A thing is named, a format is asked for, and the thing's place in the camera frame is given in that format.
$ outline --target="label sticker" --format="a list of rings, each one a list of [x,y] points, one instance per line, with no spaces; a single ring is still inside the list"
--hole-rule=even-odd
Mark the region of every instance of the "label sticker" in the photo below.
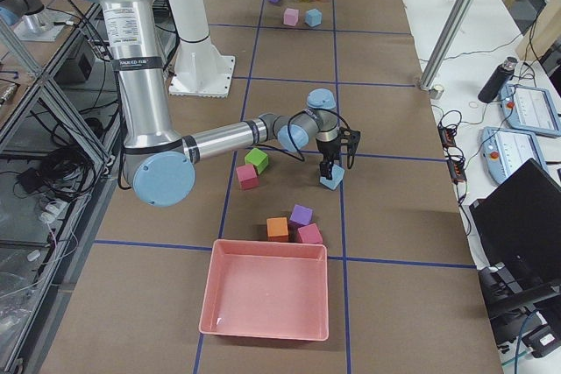
[[[108,9],[105,16],[111,46],[135,46],[140,43],[137,14],[133,8]]]
[[[543,346],[547,346],[550,343],[552,343],[553,341],[555,341],[555,337],[551,333],[545,335],[542,339],[540,339],[540,343]]]

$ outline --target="pink cube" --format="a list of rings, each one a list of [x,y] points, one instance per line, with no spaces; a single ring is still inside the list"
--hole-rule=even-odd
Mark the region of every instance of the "pink cube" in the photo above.
[[[284,11],[284,25],[296,26],[298,24],[298,10],[286,8]]]
[[[249,190],[259,185],[259,178],[252,164],[245,164],[244,166],[237,167],[236,175],[238,176],[239,186],[242,190]]]
[[[296,233],[296,241],[305,244],[323,244],[322,233],[316,224],[300,227]]]

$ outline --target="light blue cube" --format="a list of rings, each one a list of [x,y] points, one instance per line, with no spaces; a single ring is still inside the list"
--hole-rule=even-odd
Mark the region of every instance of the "light blue cube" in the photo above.
[[[333,169],[331,170],[331,178],[332,180],[327,180],[325,177],[320,177],[319,182],[322,183],[327,188],[331,190],[335,190],[337,186],[343,181],[344,176],[344,169],[338,166],[337,164],[333,164]]]
[[[322,12],[317,9],[311,9],[306,12],[306,24],[309,26],[318,26],[322,23]]]

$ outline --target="table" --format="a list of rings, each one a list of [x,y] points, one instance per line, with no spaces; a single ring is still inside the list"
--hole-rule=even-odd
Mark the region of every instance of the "table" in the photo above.
[[[415,38],[415,48],[424,67],[442,31],[444,22],[448,18],[453,2],[448,0],[403,0],[406,6],[411,33]],[[508,10],[501,0],[475,0],[469,10],[458,36],[455,38],[446,57],[453,57],[464,52],[490,51],[464,55],[457,59],[446,60],[435,80],[445,86],[445,92],[438,101],[432,104],[443,111],[457,109],[461,111],[463,119],[478,124],[463,124],[458,129],[456,141],[467,158],[477,152],[480,145],[480,132],[486,126],[499,127],[504,119],[501,108],[497,103],[485,105],[477,99],[479,90],[485,85],[494,69],[507,56],[516,56],[515,49],[522,41],[522,35],[510,17]],[[561,98],[553,88],[549,78],[539,63],[532,67],[536,73],[536,85],[551,92],[557,110],[561,109]],[[520,65],[515,74],[519,74]],[[531,81],[526,85],[533,86]],[[435,109],[435,119],[438,122],[442,113]],[[450,116],[447,123],[456,123],[458,115]],[[559,161],[561,157],[561,141],[554,138],[538,137],[540,147],[546,160]],[[549,166],[550,175],[559,180],[558,166]],[[467,196],[465,204],[469,205],[476,199],[487,197],[496,188],[492,182],[484,159],[480,154],[475,156],[466,169]],[[460,187],[460,194],[465,190]],[[470,235],[472,256],[479,268],[488,265],[476,232]],[[508,360],[513,354],[506,354],[502,359]],[[561,352],[553,352],[545,358],[521,358],[524,373],[554,373],[561,366]],[[512,372],[514,368],[508,366],[505,372]]]
[[[355,167],[331,192],[313,150],[304,164],[270,152],[259,188],[242,191],[240,151],[198,164],[171,208],[116,191],[41,373],[501,372],[401,0],[205,2],[234,81],[226,99],[170,97],[176,129],[292,115],[329,88],[362,130]],[[292,5],[323,24],[283,27]],[[212,243],[264,240],[295,203],[314,209],[330,255],[329,340],[200,335]]]

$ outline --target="pink plastic tray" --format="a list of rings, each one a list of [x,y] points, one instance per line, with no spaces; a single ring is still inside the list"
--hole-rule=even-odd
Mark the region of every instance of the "pink plastic tray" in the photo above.
[[[320,244],[216,240],[199,330],[326,340],[327,250]]]

